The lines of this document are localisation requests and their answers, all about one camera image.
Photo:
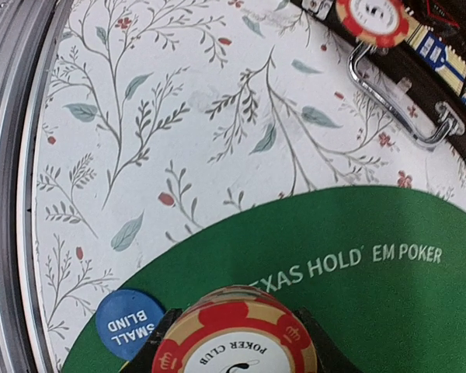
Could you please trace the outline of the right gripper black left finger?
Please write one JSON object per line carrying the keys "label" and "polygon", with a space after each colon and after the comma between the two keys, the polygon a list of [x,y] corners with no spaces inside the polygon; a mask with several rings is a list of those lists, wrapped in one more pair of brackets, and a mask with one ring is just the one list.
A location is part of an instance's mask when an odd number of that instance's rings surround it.
{"label": "right gripper black left finger", "polygon": [[127,365],[128,373],[152,372],[152,364],[155,355],[164,340],[166,332],[182,313],[182,309],[170,309],[164,314],[144,346],[139,350],[136,357]]}

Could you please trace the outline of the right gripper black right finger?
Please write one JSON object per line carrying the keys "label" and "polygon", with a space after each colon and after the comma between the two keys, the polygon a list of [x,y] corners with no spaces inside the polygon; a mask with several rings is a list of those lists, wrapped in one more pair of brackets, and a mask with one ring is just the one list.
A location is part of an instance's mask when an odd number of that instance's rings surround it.
{"label": "right gripper black right finger", "polygon": [[336,346],[307,308],[299,308],[294,314],[308,331],[315,346],[318,372],[357,373],[357,366]]}

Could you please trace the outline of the blue small blind button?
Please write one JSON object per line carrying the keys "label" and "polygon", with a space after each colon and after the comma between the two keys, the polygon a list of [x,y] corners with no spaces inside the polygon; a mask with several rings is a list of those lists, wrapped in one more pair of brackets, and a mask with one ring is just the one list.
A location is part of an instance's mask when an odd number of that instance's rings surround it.
{"label": "blue small blind button", "polygon": [[165,314],[152,296],[133,289],[117,290],[99,304],[96,330],[103,345],[115,356],[133,360]]}

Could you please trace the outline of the red poker chip stack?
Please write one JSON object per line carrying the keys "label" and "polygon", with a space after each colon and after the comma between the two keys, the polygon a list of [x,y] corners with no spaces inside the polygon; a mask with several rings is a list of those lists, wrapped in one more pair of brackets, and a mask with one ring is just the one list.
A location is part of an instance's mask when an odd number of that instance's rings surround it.
{"label": "red poker chip stack", "polygon": [[220,288],[189,307],[166,332],[153,372],[316,372],[315,346],[301,320],[264,291]]}

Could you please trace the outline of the black poker chip case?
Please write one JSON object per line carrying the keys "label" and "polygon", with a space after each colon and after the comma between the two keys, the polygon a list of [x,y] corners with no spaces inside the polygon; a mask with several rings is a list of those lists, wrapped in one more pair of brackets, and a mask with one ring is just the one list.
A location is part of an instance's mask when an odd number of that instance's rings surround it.
{"label": "black poker chip case", "polygon": [[[396,47],[376,47],[358,40],[342,25],[336,13],[336,1],[296,1],[295,5],[353,45],[347,58],[349,78],[401,124],[419,147],[433,150],[448,141],[466,164],[466,107],[448,84],[406,43],[407,37]],[[405,94],[433,122],[435,130],[432,134],[425,135],[414,125],[391,92],[364,78],[359,71],[359,63],[364,58],[395,83],[411,82]]]}

